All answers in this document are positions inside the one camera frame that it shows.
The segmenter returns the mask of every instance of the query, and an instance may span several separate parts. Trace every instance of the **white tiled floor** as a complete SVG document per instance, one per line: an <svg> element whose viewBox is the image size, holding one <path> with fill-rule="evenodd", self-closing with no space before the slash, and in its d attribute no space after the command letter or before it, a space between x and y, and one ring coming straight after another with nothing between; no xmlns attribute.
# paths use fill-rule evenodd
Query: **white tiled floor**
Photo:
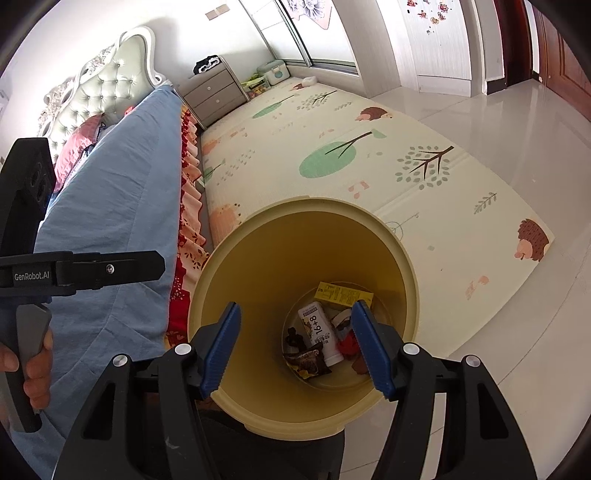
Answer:
<svg viewBox="0 0 591 480"><path fill-rule="evenodd" d="M544 479L591 413L591 124L533 80L470 99L401 87L375 100L468 150L556 236L519 292L452 355L482 358ZM433 478L437 468L443 403L436 407L424 479ZM342 479L371 478L393 413L384 401L347 426Z"/></svg>

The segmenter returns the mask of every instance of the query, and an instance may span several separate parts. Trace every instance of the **finger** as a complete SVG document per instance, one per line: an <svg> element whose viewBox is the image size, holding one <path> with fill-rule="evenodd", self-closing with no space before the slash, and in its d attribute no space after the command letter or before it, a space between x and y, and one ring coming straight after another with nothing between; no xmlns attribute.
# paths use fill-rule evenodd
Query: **finger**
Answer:
<svg viewBox="0 0 591 480"><path fill-rule="evenodd" d="M29 398L42 397L49 393L49 385L51 384L51 377L36 378L34 380L27 380L22 387Z"/></svg>
<svg viewBox="0 0 591 480"><path fill-rule="evenodd" d="M53 355L51 350L43 349L31 358L27 363L27 375L29 378L48 377L51 374Z"/></svg>
<svg viewBox="0 0 591 480"><path fill-rule="evenodd" d="M18 357L10 348L0 345L0 372L16 372L18 370Z"/></svg>
<svg viewBox="0 0 591 480"><path fill-rule="evenodd" d="M53 350L53 332L51 329L47 329L47 333L43 337L43 347L46 350Z"/></svg>
<svg viewBox="0 0 591 480"><path fill-rule="evenodd" d="M49 406L49 401L51 397L49 393L43 395L42 397L32 398L31 399L31 407L36 408L37 410L43 410Z"/></svg>

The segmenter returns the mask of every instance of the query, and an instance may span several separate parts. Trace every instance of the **white bottle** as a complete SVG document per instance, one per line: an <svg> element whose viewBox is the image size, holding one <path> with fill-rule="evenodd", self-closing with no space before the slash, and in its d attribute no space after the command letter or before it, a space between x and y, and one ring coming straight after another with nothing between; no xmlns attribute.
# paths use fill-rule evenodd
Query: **white bottle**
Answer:
<svg viewBox="0 0 591 480"><path fill-rule="evenodd" d="M337 348L337 337L332 325L326 318L322 305L317 301L298 310L301 321L304 323L306 333L310 337L312 345L322 342L322 353L327 367L342 362L345 357Z"/></svg>

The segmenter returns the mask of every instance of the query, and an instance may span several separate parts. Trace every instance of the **yellow trash bin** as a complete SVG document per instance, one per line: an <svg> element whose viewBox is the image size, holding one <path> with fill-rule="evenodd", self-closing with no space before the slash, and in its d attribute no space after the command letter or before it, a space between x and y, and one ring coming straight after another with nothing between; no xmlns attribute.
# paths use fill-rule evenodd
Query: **yellow trash bin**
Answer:
<svg viewBox="0 0 591 480"><path fill-rule="evenodd" d="M215 250L197 283L189 338L217 322L229 301L242 329L215 402L247 429L280 440L336 434L382 394L350 364L305 382L285 364L282 345L294 312L319 282L374 293L372 311L405 341L418 323L418 288L408 255L374 215L331 199L299 198L250 217Z"/></svg>

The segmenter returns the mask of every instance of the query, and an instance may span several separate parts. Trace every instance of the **white wall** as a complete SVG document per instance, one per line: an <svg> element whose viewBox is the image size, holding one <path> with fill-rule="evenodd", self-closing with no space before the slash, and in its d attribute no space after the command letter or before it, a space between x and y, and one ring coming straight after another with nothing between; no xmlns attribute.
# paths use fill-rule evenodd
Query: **white wall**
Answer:
<svg viewBox="0 0 591 480"><path fill-rule="evenodd" d="M333 0L368 98L400 87L388 30L376 0Z"/></svg>
<svg viewBox="0 0 591 480"><path fill-rule="evenodd" d="M315 76L320 83L369 98L363 80L359 75L299 65L289 65L287 69L292 77L306 78Z"/></svg>
<svg viewBox="0 0 591 480"><path fill-rule="evenodd" d="M408 38L408 30L398 2L392 0L376 0L382 12L384 23L390 37L392 50L398 67L400 84L403 87L418 91L417 70L414 66L413 50Z"/></svg>
<svg viewBox="0 0 591 480"><path fill-rule="evenodd" d="M230 11L207 20L223 3ZM272 60L237 0L61 0L29 33L0 77L10 101L0 121L0 155L16 138L35 136L43 96L120 33L147 25L154 30L154 67L174 83L193 74L195 62L222 54L239 79Z"/></svg>
<svg viewBox="0 0 591 480"><path fill-rule="evenodd" d="M475 2L482 31L485 80L490 82L505 77L501 27L494 0L475 0Z"/></svg>
<svg viewBox="0 0 591 480"><path fill-rule="evenodd" d="M470 68L472 69L471 96L486 93L484 71L484 47L478 9L474 0L460 0L466 21L466 32L470 45Z"/></svg>

